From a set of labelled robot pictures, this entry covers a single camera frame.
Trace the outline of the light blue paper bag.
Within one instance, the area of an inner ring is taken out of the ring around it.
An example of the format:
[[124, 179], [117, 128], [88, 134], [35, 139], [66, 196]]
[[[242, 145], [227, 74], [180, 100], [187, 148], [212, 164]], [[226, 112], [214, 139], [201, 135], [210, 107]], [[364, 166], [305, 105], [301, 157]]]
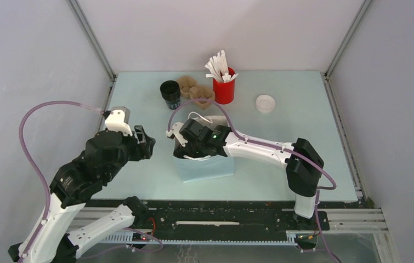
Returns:
[[[202, 116], [197, 112], [190, 112], [189, 119], [198, 121], [200, 124], [213, 130], [217, 125], [229, 126], [225, 116]], [[182, 147], [178, 139], [174, 139], [175, 149], [173, 159], [177, 173], [183, 182], [193, 182], [225, 176], [232, 176], [235, 171], [235, 159], [232, 157], [223, 157], [220, 155], [208, 156], [206, 154], [188, 155], [182, 153], [186, 150]]]

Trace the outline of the black paper coffee cup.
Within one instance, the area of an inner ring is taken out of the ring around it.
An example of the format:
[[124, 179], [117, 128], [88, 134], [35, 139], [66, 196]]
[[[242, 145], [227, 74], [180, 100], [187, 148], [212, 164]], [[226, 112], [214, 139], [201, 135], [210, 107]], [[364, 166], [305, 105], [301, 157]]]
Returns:
[[160, 85], [161, 95], [170, 110], [175, 110], [180, 106], [180, 86], [173, 80], [168, 80]]

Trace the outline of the white plastic cup lid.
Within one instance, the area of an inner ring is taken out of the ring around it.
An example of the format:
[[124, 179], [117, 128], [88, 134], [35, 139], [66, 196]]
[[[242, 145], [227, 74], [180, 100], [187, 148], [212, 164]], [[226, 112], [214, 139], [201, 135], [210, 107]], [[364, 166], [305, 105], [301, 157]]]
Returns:
[[276, 106], [276, 102], [272, 96], [262, 94], [256, 98], [255, 106], [261, 113], [271, 113]]

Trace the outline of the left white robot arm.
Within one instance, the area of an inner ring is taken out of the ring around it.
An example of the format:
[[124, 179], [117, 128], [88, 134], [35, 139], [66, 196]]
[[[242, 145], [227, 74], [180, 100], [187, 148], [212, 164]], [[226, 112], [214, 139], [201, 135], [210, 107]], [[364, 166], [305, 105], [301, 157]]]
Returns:
[[149, 159], [155, 140], [140, 125], [130, 127], [130, 111], [114, 107], [104, 111], [105, 129], [89, 139], [84, 150], [44, 184], [46, 204], [42, 216], [25, 241], [10, 246], [14, 262], [75, 262], [87, 250], [114, 232], [145, 226], [147, 206], [136, 196], [78, 230], [70, 231], [77, 214], [128, 163]]

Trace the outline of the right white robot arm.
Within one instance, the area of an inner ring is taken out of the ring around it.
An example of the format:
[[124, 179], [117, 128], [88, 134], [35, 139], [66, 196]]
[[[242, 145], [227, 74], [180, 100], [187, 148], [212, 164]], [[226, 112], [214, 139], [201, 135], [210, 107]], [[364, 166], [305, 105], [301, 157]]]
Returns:
[[309, 141], [299, 138], [296, 142], [273, 142], [240, 133], [231, 121], [214, 123], [199, 118], [169, 123], [166, 136], [175, 141], [173, 154], [181, 159], [201, 162], [214, 157], [244, 158], [280, 168], [295, 194], [294, 224], [307, 229], [315, 222], [324, 162]]

